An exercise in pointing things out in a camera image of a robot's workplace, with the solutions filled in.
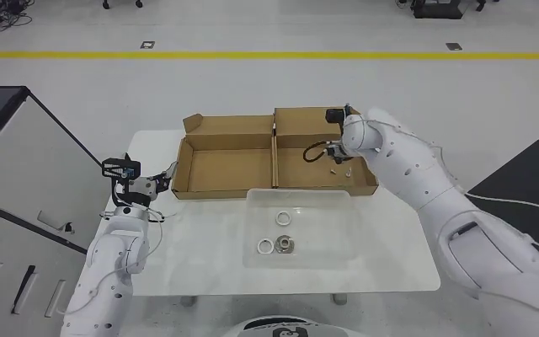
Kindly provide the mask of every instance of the white ring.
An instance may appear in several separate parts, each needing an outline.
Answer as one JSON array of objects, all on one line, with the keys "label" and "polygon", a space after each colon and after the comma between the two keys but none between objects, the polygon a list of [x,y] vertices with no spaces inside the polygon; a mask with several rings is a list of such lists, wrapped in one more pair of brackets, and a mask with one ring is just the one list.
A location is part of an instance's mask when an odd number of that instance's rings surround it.
[{"label": "white ring", "polygon": [[[286,216],[288,217],[288,220],[285,221],[285,222],[282,222],[279,220],[279,215],[281,214],[286,214]],[[277,213],[277,215],[275,216],[275,222],[277,222],[277,224],[279,226],[288,226],[290,225],[290,222],[292,221],[292,217],[290,216],[290,213],[287,212],[287,211],[280,211],[279,213]]]},{"label": "white ring", "polygon": [[[262,246],[262,243],[267,242],[269,243],[270,249],[267,252],[264,252],[260,247]],[[271,241],[268,238],[263,238],[259,241],[259,244],[256,246],[256,250],[259,251],[260,254],[271,254],[273,253],[273,249],[275,249],[275,246],[273,245],[273,241]]]}]

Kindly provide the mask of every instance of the box lid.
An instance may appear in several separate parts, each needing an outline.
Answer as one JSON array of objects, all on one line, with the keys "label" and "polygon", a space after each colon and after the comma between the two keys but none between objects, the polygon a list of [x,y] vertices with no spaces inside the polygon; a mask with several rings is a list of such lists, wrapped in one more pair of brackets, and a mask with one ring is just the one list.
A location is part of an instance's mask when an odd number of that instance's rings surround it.
[{"label": "box lid", "polygon": [[270,135],[273,115],[203,116],[184,118],[185,134],[189,135]]}]

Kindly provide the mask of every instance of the table leg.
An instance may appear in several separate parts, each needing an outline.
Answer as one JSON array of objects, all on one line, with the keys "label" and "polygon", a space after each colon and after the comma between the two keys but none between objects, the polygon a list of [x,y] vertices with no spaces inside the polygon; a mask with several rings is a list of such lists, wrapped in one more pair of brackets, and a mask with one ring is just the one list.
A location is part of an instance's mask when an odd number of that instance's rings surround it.
[{"label": "table leg", "polygon": [[348,295],[331,294],[331,301],[337,305],[345,305],[348,302]]},{"label": "table leg", "polygon": [[196,299],[197,296],[182,296],[179,299],[179,303],[186,308],[193,307],[196,303]]}]

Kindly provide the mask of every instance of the yellow floor line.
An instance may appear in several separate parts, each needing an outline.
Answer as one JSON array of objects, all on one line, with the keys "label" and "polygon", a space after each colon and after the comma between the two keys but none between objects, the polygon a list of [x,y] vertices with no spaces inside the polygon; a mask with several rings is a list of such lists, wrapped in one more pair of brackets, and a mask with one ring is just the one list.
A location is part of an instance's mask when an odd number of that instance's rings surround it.
[{"label": "yellow floor line", "polygon": [[0,51],[25,59],[314,59],[314,60],[539,60],[539,52],[396,51]]}]

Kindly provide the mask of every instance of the black logo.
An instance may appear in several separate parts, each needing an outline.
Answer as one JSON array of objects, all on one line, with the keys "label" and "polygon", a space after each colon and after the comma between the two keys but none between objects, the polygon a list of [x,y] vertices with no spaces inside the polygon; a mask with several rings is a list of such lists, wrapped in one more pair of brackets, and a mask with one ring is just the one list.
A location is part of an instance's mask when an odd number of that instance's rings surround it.
[{"label": "black logo", "polygon": [[292,331],[288,328],[277,328],[273,330],[273,337],[309,337],[309,333],[305,328],[296,327]]}]

